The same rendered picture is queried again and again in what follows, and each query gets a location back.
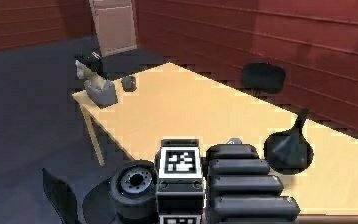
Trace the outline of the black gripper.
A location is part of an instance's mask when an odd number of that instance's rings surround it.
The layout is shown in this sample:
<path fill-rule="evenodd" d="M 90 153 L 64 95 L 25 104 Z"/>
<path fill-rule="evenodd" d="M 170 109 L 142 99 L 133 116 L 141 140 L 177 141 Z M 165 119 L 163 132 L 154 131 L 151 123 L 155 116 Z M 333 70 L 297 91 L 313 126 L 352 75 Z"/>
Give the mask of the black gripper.
<path fill-rule="evenodd" d="M 123 224 L 157 223 L 156 184 L 151 161 L 131 161 L 115 172 L 109 181 L 109 197 Z"/>

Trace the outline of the pale wooden dining table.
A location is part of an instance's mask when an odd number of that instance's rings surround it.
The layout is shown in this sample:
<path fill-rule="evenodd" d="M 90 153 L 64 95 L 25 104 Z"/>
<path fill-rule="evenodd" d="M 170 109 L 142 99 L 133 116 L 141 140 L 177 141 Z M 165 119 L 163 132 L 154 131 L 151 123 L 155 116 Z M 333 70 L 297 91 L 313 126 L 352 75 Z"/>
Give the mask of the pale wooden dining table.
<path fill-rule="evenodd" d="M 164 138 L 196 138 L 202 150 L 232 137 L 261 149 L 290 128 L 295 114 L 172 63 L 136 74 L 137 89 L 116 90 L 118 102 L 97 107 L 77 92 L 87 125 L 98 124 L 133 159 L 154 158 Z M 303 134 L 312 165 L 285 190 L 304 214 L 358 215 L 358 140 L 314 121 Z"/>

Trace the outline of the grey tissue box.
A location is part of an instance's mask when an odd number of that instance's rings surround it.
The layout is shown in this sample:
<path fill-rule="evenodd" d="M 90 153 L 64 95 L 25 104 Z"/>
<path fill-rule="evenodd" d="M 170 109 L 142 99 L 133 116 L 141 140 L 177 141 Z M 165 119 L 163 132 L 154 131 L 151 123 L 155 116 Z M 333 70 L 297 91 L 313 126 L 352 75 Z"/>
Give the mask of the grey tissue box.
<path fill-rule="evenodd" d="M 77 77 L 84 81 L 88 97 L 100 108 L 118 103 L 115 85 L 105 77 L 101 62 L 84 64 L 75 61 Z"/>

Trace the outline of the dark grey cup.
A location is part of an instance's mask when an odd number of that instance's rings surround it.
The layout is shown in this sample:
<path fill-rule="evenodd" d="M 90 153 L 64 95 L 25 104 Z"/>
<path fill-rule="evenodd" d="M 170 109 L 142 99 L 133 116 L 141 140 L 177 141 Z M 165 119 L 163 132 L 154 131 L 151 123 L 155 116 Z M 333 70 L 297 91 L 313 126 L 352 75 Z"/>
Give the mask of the dark grey cup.
<path fill-rule="evenodd" d="M 134 76 L 126 76 L 121 79 L 122 88 L 125 92 L 133 92 L 137 89 L 136 78 Z"/>

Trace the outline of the black frying pan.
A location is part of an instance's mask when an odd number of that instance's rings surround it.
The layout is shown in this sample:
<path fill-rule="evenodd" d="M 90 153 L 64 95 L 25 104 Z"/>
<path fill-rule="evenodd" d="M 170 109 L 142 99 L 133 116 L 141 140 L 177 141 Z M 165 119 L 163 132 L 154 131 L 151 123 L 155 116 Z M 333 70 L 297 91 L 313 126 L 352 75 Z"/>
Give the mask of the black frying pan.
<path fill-rule="evenodd" d="M 308 109 L 301 109 L 291 128 L 272 133 L 265 140 L 264 157 L 274 171 L 295 175 L 312 164 L 314 152 L 303 135 L 308 113 Z"/>

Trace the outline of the pale pink room door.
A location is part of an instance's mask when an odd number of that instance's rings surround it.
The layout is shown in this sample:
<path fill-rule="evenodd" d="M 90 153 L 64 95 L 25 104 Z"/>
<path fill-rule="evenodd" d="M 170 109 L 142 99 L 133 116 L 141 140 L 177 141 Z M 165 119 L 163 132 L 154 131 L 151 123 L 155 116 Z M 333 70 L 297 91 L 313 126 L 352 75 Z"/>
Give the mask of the pale pink room door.
<path fill-rule="evenodd" d="M 133 0 L 89 0 L 89 3 L 103 56 L 137 48 Z"/>

